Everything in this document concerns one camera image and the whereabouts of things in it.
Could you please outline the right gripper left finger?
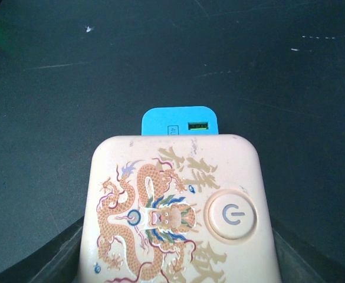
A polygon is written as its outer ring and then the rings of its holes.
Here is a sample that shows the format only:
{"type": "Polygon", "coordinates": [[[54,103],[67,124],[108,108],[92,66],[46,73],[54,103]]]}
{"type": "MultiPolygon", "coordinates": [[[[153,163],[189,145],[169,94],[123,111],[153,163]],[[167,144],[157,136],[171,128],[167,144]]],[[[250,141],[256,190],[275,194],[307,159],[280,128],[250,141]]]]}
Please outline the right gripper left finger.
{"type": "Polygon", "coordinates": [[[84,218],[39,250],[0,272],[0,282],[77,282],[84,218]]]}

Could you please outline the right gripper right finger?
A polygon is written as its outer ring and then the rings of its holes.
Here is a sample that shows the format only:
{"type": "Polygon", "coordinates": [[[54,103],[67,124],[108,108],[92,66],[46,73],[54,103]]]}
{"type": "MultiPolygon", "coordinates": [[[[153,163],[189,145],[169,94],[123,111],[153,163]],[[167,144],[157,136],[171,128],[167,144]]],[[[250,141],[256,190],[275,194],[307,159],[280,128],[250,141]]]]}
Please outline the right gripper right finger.
{"type": "Polygon", "coordinates": [[[273,229],[283,282],[345,282],[345,266],[283,229],[273,229]]]}

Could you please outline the peach dragon cube adapter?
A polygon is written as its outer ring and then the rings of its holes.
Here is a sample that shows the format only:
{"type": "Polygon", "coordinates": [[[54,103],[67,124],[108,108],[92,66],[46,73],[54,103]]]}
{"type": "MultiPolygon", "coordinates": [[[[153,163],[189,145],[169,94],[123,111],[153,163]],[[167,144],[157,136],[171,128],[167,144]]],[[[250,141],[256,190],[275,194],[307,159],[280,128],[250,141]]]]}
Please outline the peach dragon cube adapter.
{"type": "Polygon", "coordinates": [[[232,134],[94,151],[78,282],[281,282],[261,165],[232,134]]]}

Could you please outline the teal power strip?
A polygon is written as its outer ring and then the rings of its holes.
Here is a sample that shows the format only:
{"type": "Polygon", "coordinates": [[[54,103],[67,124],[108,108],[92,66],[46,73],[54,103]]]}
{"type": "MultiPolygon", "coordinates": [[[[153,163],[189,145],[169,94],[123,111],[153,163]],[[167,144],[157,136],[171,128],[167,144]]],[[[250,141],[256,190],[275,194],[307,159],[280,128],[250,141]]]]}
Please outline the teal power strip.
{"type": "Polygon", "coordinates": [[[218,133],[217,116],[206,106],[156,107],[142,117],[142,136],[218,133]]]}

